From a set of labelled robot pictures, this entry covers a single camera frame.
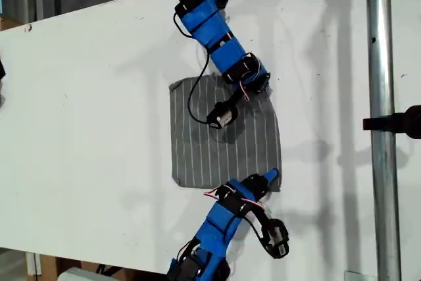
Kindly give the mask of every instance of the black cable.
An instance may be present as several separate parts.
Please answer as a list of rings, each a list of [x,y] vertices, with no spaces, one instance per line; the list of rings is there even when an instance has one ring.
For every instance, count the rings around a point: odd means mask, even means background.
[[[102,265],[102,264],[98,265],[96,273],[102,274],[104,272],[104,269],[105,269],[105,265]]]
[[[266,250],[266,252],[269,254],[269,256],[273,257],[273,255],[269,252],[269,250],[266,248],[265,244],[263,243],[263,238],[260,237],[260,235],[257,232],[257,229],[255,228],[255,226],[253,225],[253,223],[247,217],[243,217],[243,219],[245,219],[250,224],[251,228],[255,231],[255,234],[257,236],[257,239],[262,244],[264,250]]]
[[[111,267],[110,269],[107,269],[106,271],[104,271],[102,273],[103,276],[113,276],[114,274],[116,274],[118,271],[120,271],[122,268],[120,267]]]
[[[189,245],[190,242],[191,242],[191,240],[189,240],[183,247],[180,248],[180,250],[177,253],[177,261],[180,258],[180,253],[182,252],[182,250],[184,250]]]
[[[37,255],[34,253],[35,281],[38,281]]]
[[[190,36],[190,35],[184,33],[183,30],[180,28],[180,26],[178,25],[178,23],[176,21],[176,16],[177,16],[177,13],[174,13],[174,16],[172,17],[172,20],[174,21],[174,24],[176,25],[178,31],[180,31],[180,33],[183,34],[185,37],[187,37],[189,39],[193,39],[193,36]]]
[[[209,54],[209,52],[207,52],[206,63],[204,65],[204,67],[202,69],[202,72],[200,73],[199,77],[197,77],[195,84],[193,85],[192,89],[190,90],[189,100],[187,101],[187,109],[189,110],[189,114],[190,114],[191,118],[198,123],[206,124],[206,125],[208,124],[207,122],[201,121],[193,115],[193,113],[191,112],[191,109],[190,109],[190,101],[191,101],[191,96],[193,95],[193,92],[194,92],[197,84],[199,83],[199,80],[202,78],[203,74],[205,73],[206,68],[208,67],[209,57],[210,57],[210,54]]]
[[[176,25],[177,29],[178,29],[178,30],[180,31],[180,33],[181,33],[182,35],[184,35],[185,37],[187,37],[187,38],[189,38],[189,39],[193,39],[193,36],[189,36],[188,34],[185,34],[185,33],[183,32],[183,30],[180,28],[180,26],[178,25],[178,23],[177,23],[177,21],[176,21],[176,16],[177,16],[177,13],[174,13],[174,16],[172,17],[172,20],[174,21],[174,24]],[[199,120],[198,118],[196,118],[196,117],[193,115],[193,113],[191,112],[191,109],[190,109],[190,101],[191,101],[191,96],[193,95],[193,92],[194,92],[194,90],[195,90],[195,88],[196,88],[197,84],[199,83],[199,80],[202,78],[203,74],[205,73],[206,68],[208,67],[208,64],[209,64],[209,57],[210,57],[210,54],[209,54],[209,52],[207,51],[206,63],[205,63],[205,65],[204,65],[204,67],[203,67],[203,69],[202,69],[202,72],[200,73],[199,77],[197,77],[195,84],[193,85],[192,89],[190,90],[189,100],[187,101],[187,109],[189,110],[189,114],[190,114],[191,118],[192,118],[194,121],[196,121],[197,123],[206,124],[206,125],[208,124],[207,122],[202,121],[202,120]]]

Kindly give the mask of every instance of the white stripe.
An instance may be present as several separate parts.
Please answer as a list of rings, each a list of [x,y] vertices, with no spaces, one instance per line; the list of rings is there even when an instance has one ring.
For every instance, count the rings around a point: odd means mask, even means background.
[[[177,91],[174,90],[174,135],[176,139],[176,166],[178,178],[178,138],[177,138]]]
[[[197,99],[197,117],[199,116],[199,102],[200,102],[200,82],[199,82],[199,98]],[[197,124],[199,128],[199,151],[200,151],[200,169],[201,169],[201,176],[202,176],[202,187],[203,187],[203,160],[202,160],[202,141],[200,136],[200,123]]]
[[[256,173],[259,173],[259,166],[257,164],[257,134],[256,134],[256,111],[253,109],[253,124],[255,126],[255,148],[256,148]]]
[[[268,137],[266,135],[266,116],[263,113],[263,108],[262,105],[260,103],[259,100],[257,100],[257,102],[259,102],[259,108],[260,111],[262,111],[262,115],[263,115],[263,122],[264,122],[264,144],[265,144],[265,153],[266,153],[266,171],[269,171],[269,162],[268,162]]]
[[[275,124],[275,141],[276,141],[276,168],[280,171],[280,165],[279,165],[279,152],[278,152],[278,129],[276,126],[276,113],[275,113],[275,109],[274,109],[274,124]],[[278,186],[281,185],[281,177],[278,177]]]
[[[245,124],[245,107],[244,107],[244,145],[245,145],[245,173],[246,177],[250,176],[249,174],[249,155],[247,154],[247,125]]]
[[[225,100],[225,91],[224,89],[222,89],[222,95],[224,96],[224,100]],[[228,142],[225,142],[226,145],[226,171],[227,171],[227,175],[228,175],[228,181],[231,180],[230,178],[230,157],[228,155]]]
[[[191,142],[191,117],[190,116],[189,116],[189,133],[190,133],[191,177],[193,178],[193,186],[195,186],[195,169],[193,167],[193,144]]]
[[[187,186],[187,165],[186,165],[186,143],[184,143],[184,121],[186,119],[184,113],[184,82],[182,83],[183,88],[183,132],[182,132],[182,141],[183,141],[183,159],[184,159],[184,176],[186,178],[184,185]]]
[[[237,180],[239,180],[239,169],[238,169],[238,146],[237,146],[237,121],[234,121],[234,133],[235,133],[235,160],[237,161]]]
[[[206,77],[206,113],[209,113],[208,109],[208,76]],[[210,180],[210,186],[212,187],[212,171],[211,171],[211,142],[209,139],[209,125],[208,125],[208,152],[209,152],[209,180]]]
[[[215,103],[216,103],[216,87],[218,85],[218,77],[215,77]],[[221,184],[221,165],[219,163],[219,136],[218,130],[216,130],[216,154],[218,155],[218,173],[219,173],[219,183]]]

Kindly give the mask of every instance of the cardboard box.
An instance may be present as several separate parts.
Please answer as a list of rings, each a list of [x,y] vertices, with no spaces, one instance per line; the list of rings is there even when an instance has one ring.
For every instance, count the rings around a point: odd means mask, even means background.
[[[17,23],[15,21],[12,21],[5,16],[0,16],[0,31],[8,30],[11,28],[14,28],[15,26],[21,26],[21,23]]]

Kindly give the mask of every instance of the gray fabric with white stripes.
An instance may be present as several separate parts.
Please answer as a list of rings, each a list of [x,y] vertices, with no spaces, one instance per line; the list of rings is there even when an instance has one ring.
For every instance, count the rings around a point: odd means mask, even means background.
[[[197,78],[170,85],[172,177],[181,187],[215,188],[251,174],[281,171],[278,119],[266,93],[240,101],[234,123],[215,130],[191,119],[187,100]],[[206,75],[191,98],[191,110],[199,120],[234,92],[221,76]],[[281,175],[271,190],[280,190]]]

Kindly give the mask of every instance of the black clamp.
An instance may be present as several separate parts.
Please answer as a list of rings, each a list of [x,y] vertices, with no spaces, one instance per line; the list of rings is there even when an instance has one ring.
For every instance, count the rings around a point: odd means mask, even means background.
[[[268,180],[258,174],[247,177],[241,183],[252,191],[257,201],[264,197],[269,190]],[[245,218],[248,212],[253,212],[262,226],[262,237],[258,237],[263,248],[274,259],[285,257],[289,253],[289,234],[284,222],[276,218],[268,218],[260,207],[244,204],[241,200],[244,198],[243,194],[238,191],[232,192],[233,189],[229,182],[220,186],[215,193],[219,197],[218,203],[240,218]]]
[[[410,138],[421,139],[421,105],[414,105],[405,113],[365,118],[362,128],[364,131],[406,133]]]
[[[194,255],[188,255],[181,263],[171,266],[166,277],[169,281],[194,281],[202,268]]]

